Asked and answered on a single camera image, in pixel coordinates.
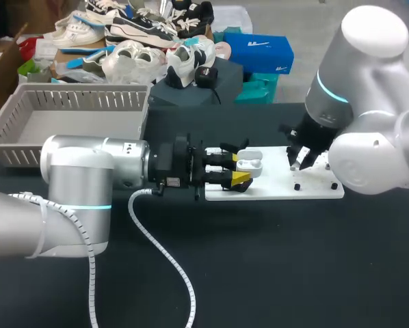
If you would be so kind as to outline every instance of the blue shoe box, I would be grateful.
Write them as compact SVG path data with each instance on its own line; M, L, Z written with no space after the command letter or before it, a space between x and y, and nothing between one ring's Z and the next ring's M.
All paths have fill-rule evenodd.
M224 41L232 47L231 62L244 67L244 72L289 74L294 52L284 36L225 33Z

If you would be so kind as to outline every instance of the white cable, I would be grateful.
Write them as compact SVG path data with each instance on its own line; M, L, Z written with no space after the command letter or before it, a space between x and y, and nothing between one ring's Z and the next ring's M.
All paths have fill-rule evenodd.
M46 206L47 208L51 208L56 212L62 214L63 216L70 219L77 229L80 232L81 237L83 238L83 242L86 244L88 248L88 257L89 257L89 316L90 316L90 323L92 328L98 328L98 323L96 321L96 312L95 312L95 253L94 248L90 242L90 238L88 233L86 232L85 228L81 224L80 220L75 216L74 211L68 210L65 206L52 202L50 200L44 200L40 196L31 195L29 193L14 193L9 196L18 198L20 200L25 200L26 202L31 202L41 206Z
M32 193L23 193L25 195L33 195ZM39 206L40 206L40 213L42 215L42 231L40 233L39 241L38 241L38 246L36 247L34 253L31 256L27 256L26 258L28 259L33 259L37 258L40 253L42 252L43 246L45 244L45 230L47 229L47 218L48 218L48 209L47 205L45 202L42 202L44 200L40 196L36 196L38 200L40 200Z
M141 189L138 191L135 191L129 200L129 213L130 216L135 223L135 225L141 230L141 232L144 234L145 237L149 239L149 241L156 246L156 248L168 259L168 261L171 262L172 265L174 265L174 268L180 273L183 281L186 284L186 287L188 288L188 293L189 293L189 301L191 302L191 309L189 311L189 318L188 322L185 326L185 328L192 328L192 324L194 323L194 319L196 317L196 308L197 308L197 303L196 303L196 294L194 293L194 289L192 288L191 281L189 280L188 276L182 269L182 267L177 263L177 261L163 248L159 242L154 239L154 237L144 228L144 226L139 222L139 220L136 217L135 211L133 210L133 202L135 201L136 197L141 196L141 195L152 195L151 189Z

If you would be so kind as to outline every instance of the floor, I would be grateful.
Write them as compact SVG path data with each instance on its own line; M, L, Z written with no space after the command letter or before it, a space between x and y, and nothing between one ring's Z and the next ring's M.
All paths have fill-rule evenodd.
M211 0L214 5L242 5L254 33L286 36L295 53L290 75L279 80L279 103L302 102L341 20L359 5L380 5L399 15L409 28L406 0ZM409 49L406 52L409 67Z

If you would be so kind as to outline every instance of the black cable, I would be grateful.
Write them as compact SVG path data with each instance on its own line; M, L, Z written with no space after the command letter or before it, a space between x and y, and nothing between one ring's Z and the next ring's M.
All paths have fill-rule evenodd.
M211 89L212 90L212 92L213 92L213 94L215 94L215 96L217 97L217 99L218 99L218 102L220 103L220 105L221 105L221 99L220 99L220 96L218 96L218 93L216 92L216 90L215 89Z

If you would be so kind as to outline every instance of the gray plastic basket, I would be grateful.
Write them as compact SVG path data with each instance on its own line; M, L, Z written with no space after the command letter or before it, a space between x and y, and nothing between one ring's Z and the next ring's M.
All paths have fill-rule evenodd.
M0 161L38 167L52 135L141 139L148 91L145 85L22 84L0 110Z

